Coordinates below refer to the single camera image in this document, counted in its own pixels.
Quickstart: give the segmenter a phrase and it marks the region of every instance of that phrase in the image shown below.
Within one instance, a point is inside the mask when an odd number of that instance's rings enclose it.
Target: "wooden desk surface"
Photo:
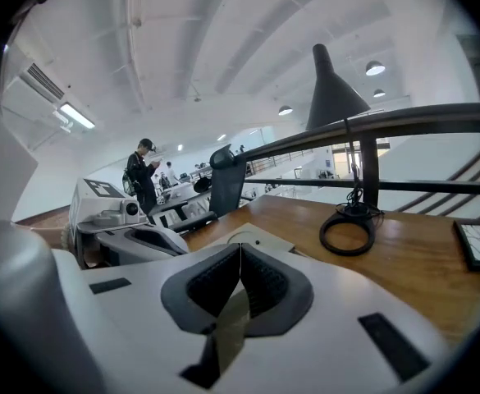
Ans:
[[[359,257],[341,257],[323,248],[319,229],[335,211],[332,204],[264,195],[185,236],[199,250],[244,223],[295,244],[325,263],[349,268],[375,281],[428,318],[451,346],[480,319],[480,273],[470,272],[452,230],[453,219],[412,213],[386,213],[377,223],[374,246]],[[367,238],[353,225],[338,225],[328,240],[355,248]]]

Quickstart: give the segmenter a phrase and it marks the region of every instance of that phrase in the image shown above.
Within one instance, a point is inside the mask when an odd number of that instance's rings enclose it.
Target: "black cap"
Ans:
[[[152,150],[152,140],[151,139],[141,139],[139,141],[139,145],[147,148],[148,150]]]

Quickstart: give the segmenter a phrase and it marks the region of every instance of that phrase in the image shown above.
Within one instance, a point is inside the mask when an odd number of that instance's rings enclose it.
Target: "white ceiling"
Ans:
[[[303,119],[318,43],[368,103],[377,88],[381,103],[404,97],[394,18],[388,0],[48,0],[13,45],[25,56],[17,70],[35,61],[65,92],[62,102],[96,124],[63,141],[84,151],[109,144],[99,162],[110,163],[144,136],[205,144],[295,120],[277,115],[283,104]],[[367,77],[373,59],[386,72]]]

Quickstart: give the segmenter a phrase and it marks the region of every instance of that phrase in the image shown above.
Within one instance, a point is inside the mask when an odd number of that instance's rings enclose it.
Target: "man in black jacket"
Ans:
[[[152,161],[148,166],[143,160],[143,156],[152,150],[153,144],[150,139],[142,139],[139,142],[138,149],[128,158],[126,170],[132,181],[137,181],[135,193],[138,198],[139,206],[143,213],[148,215],[150,210],[158,203],[156,199],[156,190],[152,182],[152,175],[158,169],[160,162]]]

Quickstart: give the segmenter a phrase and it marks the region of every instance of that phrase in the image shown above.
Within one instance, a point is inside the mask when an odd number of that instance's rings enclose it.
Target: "round ceiling light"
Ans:
[[[280,108],[280,111],[278,111],[278,115],[287,115],[292,112],[292,108],[289,105],[284,105],[283,107]]]
[[[369,62],[365,67],[365,74],[367,76],[375,76],[382,73],[385,69],[385,66],[380,62],[372,61]]]

